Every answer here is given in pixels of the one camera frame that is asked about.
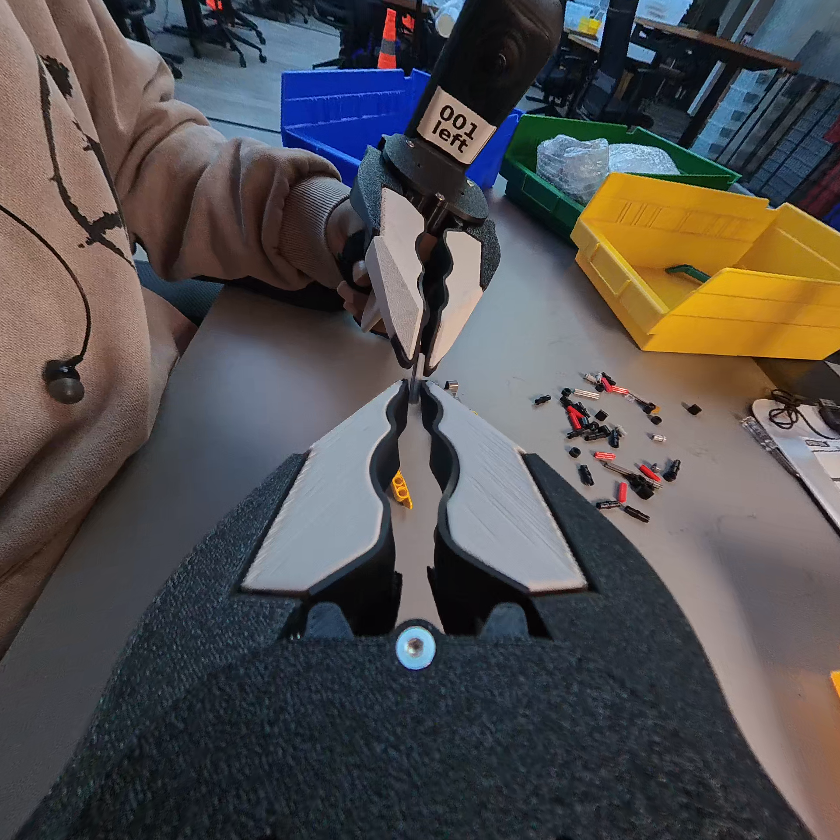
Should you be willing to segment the pile of black red pieces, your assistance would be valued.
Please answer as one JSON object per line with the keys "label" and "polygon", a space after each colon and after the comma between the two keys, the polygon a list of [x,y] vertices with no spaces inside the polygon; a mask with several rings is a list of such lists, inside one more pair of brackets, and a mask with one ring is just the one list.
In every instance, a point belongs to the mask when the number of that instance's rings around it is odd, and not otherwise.
{"label": "pile of black red pieces", "polygon": [[571,381],[522,384],[517,407],[540,430],[548,459],[606,518],[663,519],[688,490],[676,415],[624,376],[594,368]]}

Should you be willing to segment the wooden background table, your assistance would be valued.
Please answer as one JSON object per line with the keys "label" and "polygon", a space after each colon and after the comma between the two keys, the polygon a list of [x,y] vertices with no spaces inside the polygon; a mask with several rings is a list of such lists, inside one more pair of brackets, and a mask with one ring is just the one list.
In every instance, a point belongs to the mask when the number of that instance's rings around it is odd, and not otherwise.
{"label": "wooden background table", "polygon": [[682,49],[705,51],[710,59],[722,64],[720,75],[711,85],[686,129],[680,135],[678,144],[685,149],[693,146],[712,113],[742,71],[776,70],[794,75],[802,67],[802,63],[794,59],[786,59],[760,49],[733,43],[692,28],[663,24],[639,16],[636,16],[634,20],[631,43],[662,55],[668,47],[675,47],[677,43],[680,43]]}

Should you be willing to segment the black office chair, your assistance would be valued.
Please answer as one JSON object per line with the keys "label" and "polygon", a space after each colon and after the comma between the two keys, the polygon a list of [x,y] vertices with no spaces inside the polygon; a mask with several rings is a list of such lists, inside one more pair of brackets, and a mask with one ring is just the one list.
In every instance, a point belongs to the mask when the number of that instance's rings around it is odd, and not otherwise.
{"label": "black office chair", "polygon": [[261,64],[267,63],[262,49],[266,38],[249,17],[235,8],[232,1],[181,1],[181,4],[185,24],[166,24],[163,31],[186,39],[195,58],[202,58],[200,44],[220,46],[234,52],[239,65],[246,68],[247,60],[240,48],[246,46],[256,51]]}

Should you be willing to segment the clear plastic bag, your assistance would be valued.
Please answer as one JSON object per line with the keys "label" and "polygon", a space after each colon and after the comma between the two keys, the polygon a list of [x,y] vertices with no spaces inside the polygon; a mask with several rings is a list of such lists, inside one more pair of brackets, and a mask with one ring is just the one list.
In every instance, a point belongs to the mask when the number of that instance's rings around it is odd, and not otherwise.
{"label": "clear plastic bag", "polygon": [[664,150],[639,143],[576,140],[559,134],[537,146],[536,174],[569,198],[588,204],[609,174],[679,175]]}

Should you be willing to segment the person's left hand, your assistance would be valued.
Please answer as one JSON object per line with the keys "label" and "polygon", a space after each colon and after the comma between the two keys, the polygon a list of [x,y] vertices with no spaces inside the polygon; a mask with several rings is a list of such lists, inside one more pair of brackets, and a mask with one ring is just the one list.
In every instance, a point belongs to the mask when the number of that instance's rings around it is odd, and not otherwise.
{"label": "person's left hand", "polygon": [[329,252],[335,258],[340,283],[337,291],[343,306],[357,323],[361,323],[371,294],[371,281],[364,264],[364,246],[368,234],[361,217],[349,200],[341,202],[331,212],[325,227]]}

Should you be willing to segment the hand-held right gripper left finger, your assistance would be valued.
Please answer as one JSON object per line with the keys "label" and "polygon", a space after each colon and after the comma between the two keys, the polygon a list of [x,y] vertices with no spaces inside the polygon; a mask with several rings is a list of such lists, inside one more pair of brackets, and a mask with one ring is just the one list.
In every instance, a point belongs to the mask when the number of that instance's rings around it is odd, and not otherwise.
{"label": "hand-held right gripper left finger", "polygon": [[249,594],[333,602],[345,615],[394,615],[396,573],[387,491],[400,467],[407,382],[397,381],[318,439],[242,580]]}

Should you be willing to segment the person's left forearm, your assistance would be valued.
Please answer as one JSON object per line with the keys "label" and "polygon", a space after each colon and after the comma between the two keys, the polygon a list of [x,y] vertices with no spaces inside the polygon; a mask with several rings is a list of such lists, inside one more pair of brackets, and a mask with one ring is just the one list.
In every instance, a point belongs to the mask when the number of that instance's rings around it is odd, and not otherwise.
{"label": "person's left forearm", "polygon": [[186,125],[134,144],[113,180],[131,239],[164,280],[253,277],[284,291],[336,288],[349,188],[304,150]]}

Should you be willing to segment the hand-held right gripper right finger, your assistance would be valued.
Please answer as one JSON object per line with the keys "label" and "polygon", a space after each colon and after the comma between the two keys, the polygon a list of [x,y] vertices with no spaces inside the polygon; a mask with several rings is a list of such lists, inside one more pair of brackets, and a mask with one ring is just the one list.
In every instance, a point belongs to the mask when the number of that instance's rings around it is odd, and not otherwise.
{"label": "hand-held right gripper right finger", "polygon": [[504,602],[589,589],[526,451],[439,385],[422,386],[429,466],[442,495],[434,565],[440,617],[488,617]]}

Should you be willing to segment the blue plastic bin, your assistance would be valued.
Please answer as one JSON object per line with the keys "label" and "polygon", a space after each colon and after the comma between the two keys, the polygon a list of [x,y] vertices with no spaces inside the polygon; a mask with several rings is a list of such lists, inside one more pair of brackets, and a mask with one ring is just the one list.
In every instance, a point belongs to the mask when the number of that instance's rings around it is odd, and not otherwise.
{"label": "blue plastic bin", "polygon": [[287,71],[280,87],[284,147],[330,161],[351,186],[367,148],[405,132],[429,79],[422,70]]}

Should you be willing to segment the grey desk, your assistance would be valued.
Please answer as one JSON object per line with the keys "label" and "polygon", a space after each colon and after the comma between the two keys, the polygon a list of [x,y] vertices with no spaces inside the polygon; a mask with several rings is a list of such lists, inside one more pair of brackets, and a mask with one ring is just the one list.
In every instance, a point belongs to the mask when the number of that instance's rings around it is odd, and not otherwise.
{"label": "grey desk", "polygon": [[[748,358],[646,353],[573,249],[488,195],[501,263],[435,380],[580,487],[557,404],[606,371],[659,405],[667,442],[619,398],[622,465],[680,459],[649,524],[612,513],[667,584],[752,750],[818,838],[838,838],[838,536],[740,425],[770,388]],[[121,649],[201,538],[290,454],[406,375],[340,314],[225,288],[174,368],[146,446],[79,530],[2,661],[2,838],[67,763]]]}

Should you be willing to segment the person's torso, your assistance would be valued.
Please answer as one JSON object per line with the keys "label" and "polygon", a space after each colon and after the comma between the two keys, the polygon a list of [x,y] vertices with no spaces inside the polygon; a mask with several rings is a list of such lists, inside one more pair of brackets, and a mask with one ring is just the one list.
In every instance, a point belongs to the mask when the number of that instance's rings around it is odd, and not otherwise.
{"label": "person's torso", "polygon": [[102,2],[2,2],[2,205],[41,233],[87,293],[86,393],[53,401],[45,362],[81,348],[81,299],[2,214],[2,651],[99,492],[147,439],[194,327],[143,289],[113,171],[172,100],[152,48]]}

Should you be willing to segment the printed instruction sheet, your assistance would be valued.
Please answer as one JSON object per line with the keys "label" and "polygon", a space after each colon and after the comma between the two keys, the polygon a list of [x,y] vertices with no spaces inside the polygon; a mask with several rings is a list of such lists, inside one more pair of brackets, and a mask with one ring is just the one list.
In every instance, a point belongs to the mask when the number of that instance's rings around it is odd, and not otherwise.
{"label": "printed instruction sheet", "polygon": [[839,530],[839,408],[782,390],[751,404],[741,426]]}

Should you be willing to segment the orange traffic cone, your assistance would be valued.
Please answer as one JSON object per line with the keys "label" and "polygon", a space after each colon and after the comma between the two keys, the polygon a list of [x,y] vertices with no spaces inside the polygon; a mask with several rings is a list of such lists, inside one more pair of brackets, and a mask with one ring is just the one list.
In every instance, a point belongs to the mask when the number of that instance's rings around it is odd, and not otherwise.
{"label": "orange traffic cone", "polygon": [[393,7],[388,7],[385,12],[381,45],[377,57],[376,67],[378,70],[397,69],[397,52],[400,46],[398,19],[396,10]]}

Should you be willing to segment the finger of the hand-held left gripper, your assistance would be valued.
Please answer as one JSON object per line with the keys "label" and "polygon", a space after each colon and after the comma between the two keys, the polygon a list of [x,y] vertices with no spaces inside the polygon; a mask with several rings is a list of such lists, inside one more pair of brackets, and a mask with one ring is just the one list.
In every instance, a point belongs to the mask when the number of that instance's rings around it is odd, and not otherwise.
{"label": "finger of the hand-held left gripper", "polygon": [[482,245],[462,230],[443,232],[425,266],[423,374],[436,371],[466,325],[481,295]]}
{"label": "finger of the hand-held left gripper", "polygon": [[371,240],[364,263],[371,295],[363,312],[363,331],[383,322],[400,365],[422,370],[428,306],[424,297],[425,268],[417,254],[425,221],[414,205],[391,188],[381,190],[380,232]]}

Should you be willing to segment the green plastic bin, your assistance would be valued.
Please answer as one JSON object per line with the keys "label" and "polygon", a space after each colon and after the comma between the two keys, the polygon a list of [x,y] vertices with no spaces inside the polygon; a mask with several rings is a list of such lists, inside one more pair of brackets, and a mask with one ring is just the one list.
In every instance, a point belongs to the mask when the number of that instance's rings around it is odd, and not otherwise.
{"label": "green plastic bin", "polygon": [[525,114],[518,122],[500,167],[500,174],[507,180],[506,197],[530,217],[566,240],[571,239],[571,231],[584,205],[537,173],[539,145],[558,135],[567,135],[578,141],[603,139],[611,148],[632,144],[646,149],[659,149],[670,157],[676,173],[636,171],[638,175],[655,180],[727,191],[742,178],[739,172],[643,128],[629,129],[617,123]]}

